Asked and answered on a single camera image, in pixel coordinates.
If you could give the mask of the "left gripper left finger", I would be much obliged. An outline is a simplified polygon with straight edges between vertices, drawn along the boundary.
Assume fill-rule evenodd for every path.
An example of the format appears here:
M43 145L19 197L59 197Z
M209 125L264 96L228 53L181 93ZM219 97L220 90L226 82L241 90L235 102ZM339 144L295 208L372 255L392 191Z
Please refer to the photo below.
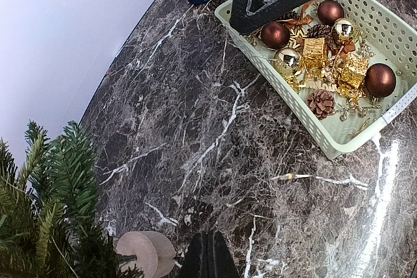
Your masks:
M207 278L208 274L208 234L205 231L196 233L185 254L178 278Z

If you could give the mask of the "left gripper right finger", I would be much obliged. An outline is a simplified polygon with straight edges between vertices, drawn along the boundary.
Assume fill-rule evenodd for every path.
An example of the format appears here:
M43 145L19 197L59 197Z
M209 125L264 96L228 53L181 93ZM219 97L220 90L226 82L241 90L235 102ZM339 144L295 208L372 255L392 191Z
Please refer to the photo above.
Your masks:
M208 277L239 277L233 257L219 231L208 233Z

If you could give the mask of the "pale green plastic basket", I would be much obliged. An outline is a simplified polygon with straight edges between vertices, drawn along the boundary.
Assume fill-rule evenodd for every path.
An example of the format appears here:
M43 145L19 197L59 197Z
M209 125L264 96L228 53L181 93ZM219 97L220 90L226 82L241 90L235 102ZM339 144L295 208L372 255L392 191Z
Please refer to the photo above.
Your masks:
M305 103L307 91L295 92L273 69L268 61L272 52L264 44L251 45L230 26L232 0L220 4L215 10L232 43L271 84L330 160L358 150L376 133L392 124L416 99L416 27L404 20L405 9L416 12L416 1L406 0L403 5L397 5L395 0L336 1L347 9L348 17L357 22L367 36L367 42L375 52L371 63L386 63L397 76L394 92L379 102L378 109L364 118L349 115L346 121L335 115L319 120L308 111Z

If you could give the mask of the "small green christmas tree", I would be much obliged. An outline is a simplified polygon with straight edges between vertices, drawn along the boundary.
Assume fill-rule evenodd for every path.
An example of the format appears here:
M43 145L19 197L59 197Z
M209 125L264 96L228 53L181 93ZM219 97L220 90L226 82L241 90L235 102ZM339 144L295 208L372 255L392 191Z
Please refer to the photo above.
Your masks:
M30 122L25 162L1 143L2 277L142 277L135 255L116 252L96 222L95 154L69 122L58 137Z

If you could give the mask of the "round wooden tree base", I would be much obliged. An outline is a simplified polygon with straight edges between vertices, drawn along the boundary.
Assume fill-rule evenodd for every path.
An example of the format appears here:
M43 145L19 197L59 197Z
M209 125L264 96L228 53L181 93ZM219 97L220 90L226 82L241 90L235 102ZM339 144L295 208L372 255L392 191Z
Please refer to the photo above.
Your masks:
M156 231L131 231L117 242L122 256L121 270L141 270L144 277L164 277L175 265L176 251L171 241Z

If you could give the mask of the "brown bauble back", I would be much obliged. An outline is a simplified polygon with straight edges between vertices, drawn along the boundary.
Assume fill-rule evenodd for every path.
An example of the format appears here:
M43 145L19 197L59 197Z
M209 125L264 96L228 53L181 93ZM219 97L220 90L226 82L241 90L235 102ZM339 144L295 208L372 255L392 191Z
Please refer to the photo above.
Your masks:
M284 48L290 39L290 32L286 26L272 21L265 25L261 30L261 40L272 49Z

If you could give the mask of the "brown bauble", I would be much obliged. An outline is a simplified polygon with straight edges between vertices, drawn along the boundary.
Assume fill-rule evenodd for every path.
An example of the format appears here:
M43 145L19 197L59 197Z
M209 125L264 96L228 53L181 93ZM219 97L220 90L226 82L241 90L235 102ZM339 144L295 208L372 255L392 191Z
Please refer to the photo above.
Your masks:
M374 97L384 98L391 95L396 86L394 71L386 64L373 64L367 69L365 86Z
M265 25L261 30L261 40L272 49L284 48L290 39L290 32L286 26L272 21Z
M317 16L322 24L333 26L336 20L345 17L345 12L337 1L325 0L320 2L317 8Z

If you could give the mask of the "gold bauble left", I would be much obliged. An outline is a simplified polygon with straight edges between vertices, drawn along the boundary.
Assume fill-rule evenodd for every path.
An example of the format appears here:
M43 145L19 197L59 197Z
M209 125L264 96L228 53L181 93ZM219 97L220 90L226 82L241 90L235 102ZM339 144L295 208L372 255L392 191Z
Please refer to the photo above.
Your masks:
M276 69L291 68L299 66L301 54L292 48L283 48L274 55L273 65Z

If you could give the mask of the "gold bauble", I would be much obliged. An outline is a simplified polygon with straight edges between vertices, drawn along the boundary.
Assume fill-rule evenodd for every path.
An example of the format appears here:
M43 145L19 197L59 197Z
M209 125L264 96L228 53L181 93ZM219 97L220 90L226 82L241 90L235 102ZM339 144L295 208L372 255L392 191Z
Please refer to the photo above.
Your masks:
M340 18L334 22L331 34L334 42L339 45L354 44L358 41L359 28L351 19Z
M292 48L283 48L274 55L273 65L276 69L291 68L299 66L301 54Z

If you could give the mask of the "brown bauble right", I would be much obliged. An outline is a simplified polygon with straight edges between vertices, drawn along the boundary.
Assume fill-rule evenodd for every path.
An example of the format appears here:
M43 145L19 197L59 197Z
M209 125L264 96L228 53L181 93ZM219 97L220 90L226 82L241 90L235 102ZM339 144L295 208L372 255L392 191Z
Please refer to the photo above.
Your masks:
M345 17L345 12L337 1L325 0L320 2L317 8L317 16L322 24L333 26L336 20Z

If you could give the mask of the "gold gift box ornament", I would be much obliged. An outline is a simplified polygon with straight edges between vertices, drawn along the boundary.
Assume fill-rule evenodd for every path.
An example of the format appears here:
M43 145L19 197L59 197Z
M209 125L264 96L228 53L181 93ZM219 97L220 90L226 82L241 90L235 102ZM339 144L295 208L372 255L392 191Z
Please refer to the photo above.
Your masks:
M306 38L302 52L302 66L307 70L322 68L328 60L328 49L324 37Z

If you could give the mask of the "dark pine cone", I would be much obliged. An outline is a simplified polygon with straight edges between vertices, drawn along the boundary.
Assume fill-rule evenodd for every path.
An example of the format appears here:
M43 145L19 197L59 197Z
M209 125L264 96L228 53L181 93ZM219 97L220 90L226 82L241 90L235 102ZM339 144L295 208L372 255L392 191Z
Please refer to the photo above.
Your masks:
M328 45L334 43L332 28L329 25L317 24L307 31L307 38L324 38Z

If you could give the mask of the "gold bauble right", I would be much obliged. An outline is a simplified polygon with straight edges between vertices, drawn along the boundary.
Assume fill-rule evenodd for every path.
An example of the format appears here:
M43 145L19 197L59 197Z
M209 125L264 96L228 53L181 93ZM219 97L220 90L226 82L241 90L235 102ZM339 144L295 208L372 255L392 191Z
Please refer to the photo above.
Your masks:
M351 19L340 18L334 22L331 34L334 42L339 45L354 44L358 41L359 28Z

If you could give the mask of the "brown pine cone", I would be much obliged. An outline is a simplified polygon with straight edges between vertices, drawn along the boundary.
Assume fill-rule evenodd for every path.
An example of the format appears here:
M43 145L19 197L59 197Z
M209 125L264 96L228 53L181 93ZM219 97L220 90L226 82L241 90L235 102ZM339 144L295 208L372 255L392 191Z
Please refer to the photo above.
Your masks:
M332 115L336 104L334 96L325 90L315 90L310 93L306 103L311 112L319 120L323 120L329 115Z

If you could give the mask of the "brown bauble front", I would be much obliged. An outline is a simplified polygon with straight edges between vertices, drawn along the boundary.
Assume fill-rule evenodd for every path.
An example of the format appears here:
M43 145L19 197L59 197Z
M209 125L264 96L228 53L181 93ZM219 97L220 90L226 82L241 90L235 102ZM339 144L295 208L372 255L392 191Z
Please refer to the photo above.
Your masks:
M365 86L374 97L384 98L391 95L396 86L394 71L386 64L373 64L367 69Z

